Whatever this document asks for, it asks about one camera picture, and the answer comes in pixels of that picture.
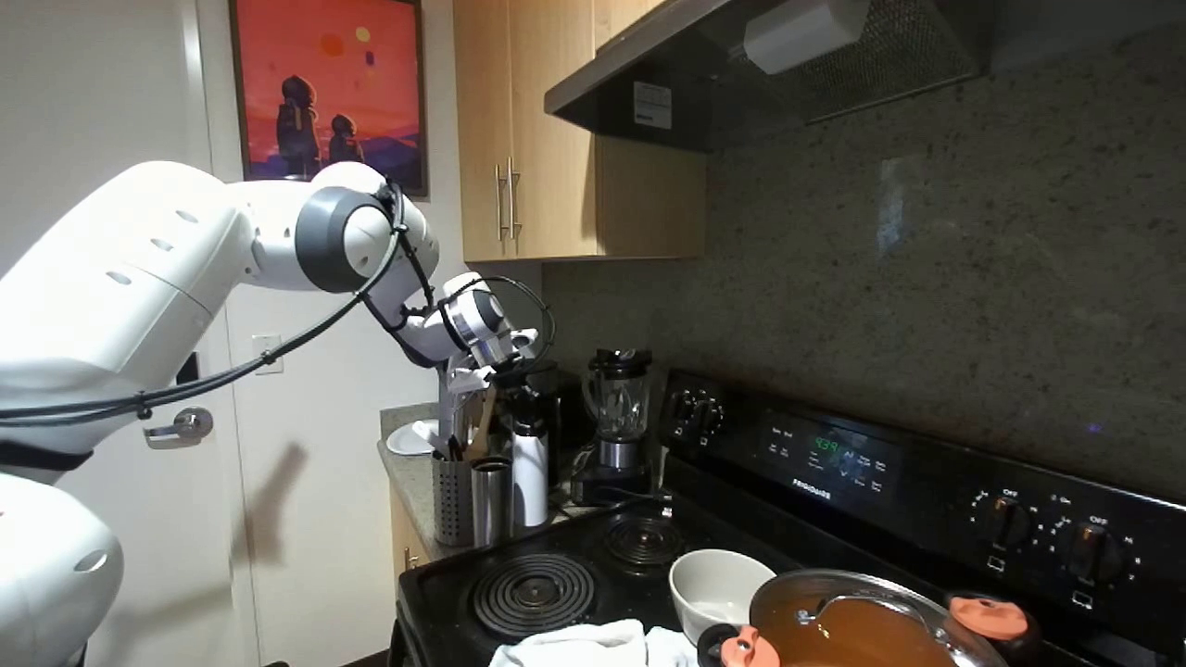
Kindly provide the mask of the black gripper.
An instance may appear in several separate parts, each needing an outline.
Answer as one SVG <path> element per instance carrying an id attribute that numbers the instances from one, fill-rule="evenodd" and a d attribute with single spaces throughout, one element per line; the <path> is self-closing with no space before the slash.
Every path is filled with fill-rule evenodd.
<path id="1" fill-rule="evenodd" d="M 511 435 L 545 435 L 557 417 L 557 372 L 549 365 L 511 365 L 495 378 L 495 412 Z"/>

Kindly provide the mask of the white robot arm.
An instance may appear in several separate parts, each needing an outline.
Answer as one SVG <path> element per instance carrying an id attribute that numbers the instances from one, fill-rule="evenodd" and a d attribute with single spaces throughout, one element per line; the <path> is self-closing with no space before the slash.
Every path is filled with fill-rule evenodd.
<path id="1" fill-rule="evenodd" d="M 282 181 L 147 161 L 45 229 L 0 282 L 0 667 L 80 664 L 124 546 L 61 477 L 196 392 L 182 367 L 232 291 L 336 292 L 420 367 L 535 354 L 486 277 L 434 267 L 424 213 L 355 161 Z"/>

